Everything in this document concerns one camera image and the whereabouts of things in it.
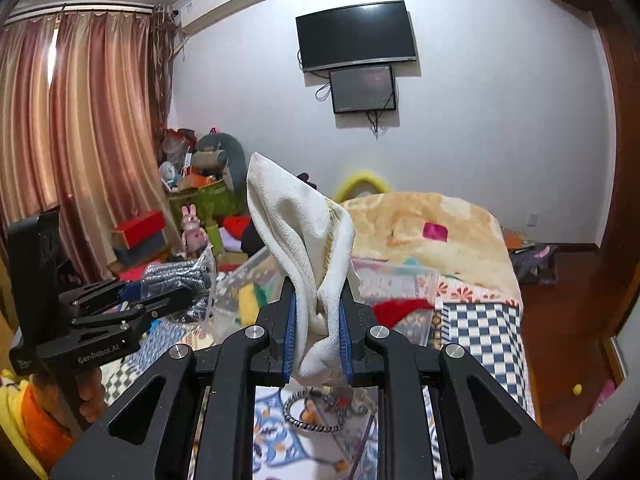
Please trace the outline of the person's left hand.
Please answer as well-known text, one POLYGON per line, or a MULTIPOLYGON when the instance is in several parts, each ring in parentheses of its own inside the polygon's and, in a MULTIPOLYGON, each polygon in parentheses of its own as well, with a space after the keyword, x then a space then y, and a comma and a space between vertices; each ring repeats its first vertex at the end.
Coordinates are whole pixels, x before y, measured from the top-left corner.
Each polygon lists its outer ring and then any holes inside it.
POLYGON ((86 370, 76 377, 78 393, 81 398, 80 414, 87 422, 96 422, 106 411, 105 388, 102 384, 102 372, 99 368, 86 370))

